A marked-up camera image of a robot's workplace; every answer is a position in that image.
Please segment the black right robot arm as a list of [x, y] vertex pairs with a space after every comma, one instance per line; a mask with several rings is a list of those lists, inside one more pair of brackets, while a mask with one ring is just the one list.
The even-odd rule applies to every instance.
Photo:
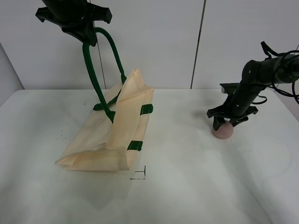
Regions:
[[233, 127], [247, 121], [249, 115], [258, 112], [256, 105], [266, 102], [254, 102], [260, 92], [275, 87], [275, 84], [295, 83], [298, 79], [298, 55], [284, 53], [263, 61], [247, 62], [239, 83], [220, 84], [221, 90], [228, 96], [222, 105], [207, 111], [207, 116], [214, 119], [213, 129], [218, 130], [226, 119]]

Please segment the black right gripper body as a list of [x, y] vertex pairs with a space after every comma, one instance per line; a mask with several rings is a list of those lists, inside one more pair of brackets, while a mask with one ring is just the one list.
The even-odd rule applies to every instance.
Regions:
[[207, 111], [209, 118], [242, 119], [258, 112], [258, 109], [251, 105], [258, 96], [257, 85], [228, 83], [220, 84], [220, 86], [228, 96], [222, 105]]

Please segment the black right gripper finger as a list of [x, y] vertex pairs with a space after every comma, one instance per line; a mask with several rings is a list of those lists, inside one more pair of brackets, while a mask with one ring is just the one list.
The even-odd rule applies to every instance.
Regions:
[[243, 118], [238, 118], [238, 119], [231, 119], [230, 123], [233, 127], [235, 127], [235, 126], [237, 126], [243, 122], [246, 122], [246, 121], [248, 121], [248, 116], [245, 116]]
[[218, 130], [225, 123], [226, 123], [226, 120], [223, 117], [214, 116], [213, 129]]

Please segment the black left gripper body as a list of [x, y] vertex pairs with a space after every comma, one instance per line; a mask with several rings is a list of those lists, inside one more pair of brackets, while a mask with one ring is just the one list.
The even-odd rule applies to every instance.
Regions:
[[86, 0], [44, 0], [45, 7], [39, 8], [36, 17], [58, 25], [61, 30], [82, 43], [97, 44], [94, 21], [110, 23], [112, 14], [109, 8], [100, 7]]

